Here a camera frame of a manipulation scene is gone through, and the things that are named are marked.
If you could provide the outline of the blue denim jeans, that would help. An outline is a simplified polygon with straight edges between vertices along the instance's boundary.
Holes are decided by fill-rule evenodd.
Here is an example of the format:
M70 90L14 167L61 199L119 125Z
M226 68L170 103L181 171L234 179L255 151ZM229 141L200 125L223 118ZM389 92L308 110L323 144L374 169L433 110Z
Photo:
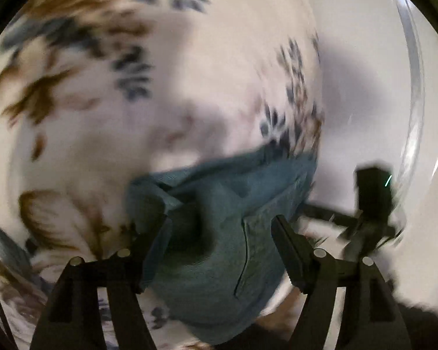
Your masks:
M246 330L285 272L271 222L297 216L316 167L312 154L269 145L133 180L127 214L139 233L157 233L141 286L206 343Z

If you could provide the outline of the white bed headboard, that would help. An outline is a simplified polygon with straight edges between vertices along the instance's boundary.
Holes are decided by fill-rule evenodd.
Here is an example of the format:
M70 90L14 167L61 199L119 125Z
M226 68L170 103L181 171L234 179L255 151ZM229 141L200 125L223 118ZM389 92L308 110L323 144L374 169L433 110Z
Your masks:
M315 199L354 209L354 170L392 170L400 298L438 310L438 34L411 0L311 0L324 70Z

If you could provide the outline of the floral fleece bed blanket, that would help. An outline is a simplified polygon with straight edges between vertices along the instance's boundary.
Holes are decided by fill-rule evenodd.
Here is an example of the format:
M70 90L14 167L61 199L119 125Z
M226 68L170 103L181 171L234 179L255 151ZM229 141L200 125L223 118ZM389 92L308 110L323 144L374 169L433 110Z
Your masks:
M317 160L323 121L309 0L28 0L0 35L0 349L31 349L72 258L141 235L133 180L269 145ZM159 349L281 349L280 285L215 345L137 299Z

